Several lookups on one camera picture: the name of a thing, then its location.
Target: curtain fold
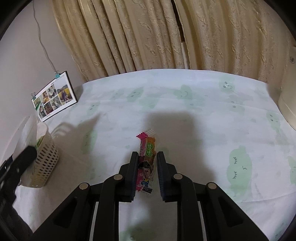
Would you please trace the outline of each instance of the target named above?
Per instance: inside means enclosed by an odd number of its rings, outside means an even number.
[[[280,87],[295,40],[263,0],[175,0],[190,68]]]
[[[170,0],[52,0],[57,26],[87,81],[184,68]]]

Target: hanging string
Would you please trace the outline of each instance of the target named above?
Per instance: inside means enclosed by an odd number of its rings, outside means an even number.
[[[48,53],[47,53],[47,51],[46,51],[46,49],[45,49],[45,47],[44,47],[44,45],[43,45],[43,43],[42,43],[42,41],[41,41],[40,25],[39,25],[39,23],[38,23],[38,21],[37,21],[37,19],[36,19],[36,11],[35,11],[34,0],[33,0],[33,15],[34,15],[34,19],[35,19],[35,21],[36,21],[36,23],[37,23],[38,39],[39,39],[39,42],[40,42],[40,44],[41,44],[41,46],[42,46],[42,48],[43,48],[43,51],[44,51],[45,57],[47,58],[49,64],[51,65],[51,67],[52,67],[52,69],[53,69],[53,71],[54,71],[54,73],[55,73],[55,75],[56,75],[56,78],[57,78],[57,77],[59,77],[59,73],[58,73],[58,71],[56,70],[56,68],[55,68],[54,64],[52,63],[52,61],[50,60],[50,58],[49,58],[49,56],[48,56]]]

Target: basket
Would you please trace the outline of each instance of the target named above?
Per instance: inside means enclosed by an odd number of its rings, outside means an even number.
[[[22,181],[24,186],[43,187],[59,160],[59,153],[48,132],[48,126],[43,122],[39,122],[37,125],[37,140],[42,136],[43,140],[37,148],[37,158],[29,172],[29,181],[26,183]]]

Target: perforated basket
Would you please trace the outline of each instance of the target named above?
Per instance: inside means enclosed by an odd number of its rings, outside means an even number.
[[[37,140],[42,136],[44,137],[37,149],[37,158],[31,170],[26,173],[27,177],[28,175],[29,177],[26,178],[26,182],[23,182],[22,179],[22,185],[24,186],[32,188],[43,187],[59,160],[59,153],[48,132],[48,126],[43,122],[39,122],[37,125]]]

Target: wall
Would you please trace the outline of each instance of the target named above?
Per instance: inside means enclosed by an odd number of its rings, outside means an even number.
[[[51,1],[35,0],[41,40],[60,72],[67,70],[73,87],[83,79],[64,44],[51,9]],[[8,142],[26,116],[34,112],[31,93],[54,79],[38,41],[32,2],[14,19],[0,40],[0,163]]]

